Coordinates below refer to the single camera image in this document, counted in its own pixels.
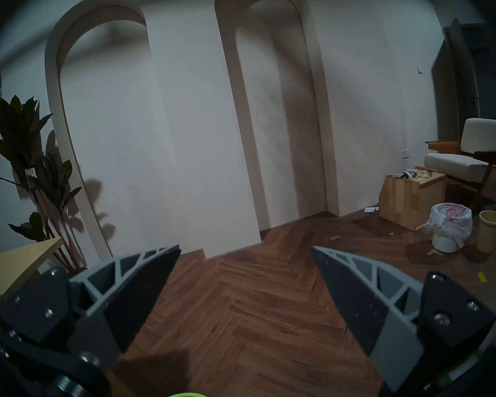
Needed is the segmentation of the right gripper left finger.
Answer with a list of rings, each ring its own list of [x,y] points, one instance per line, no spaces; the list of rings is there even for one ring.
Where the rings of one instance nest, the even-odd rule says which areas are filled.
[[[180,256],[179,245],[107,259],[70,278],[60,267],[0,302],[0,373],[104,376],[128,350]]]

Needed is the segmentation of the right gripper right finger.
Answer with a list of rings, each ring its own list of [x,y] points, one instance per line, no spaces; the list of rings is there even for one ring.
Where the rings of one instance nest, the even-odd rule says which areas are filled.
[[[447,275],[423,283],[377,260],[310,247],[339,314],[383,379],[379,394],[433,394],[472,356],[493,311]]]

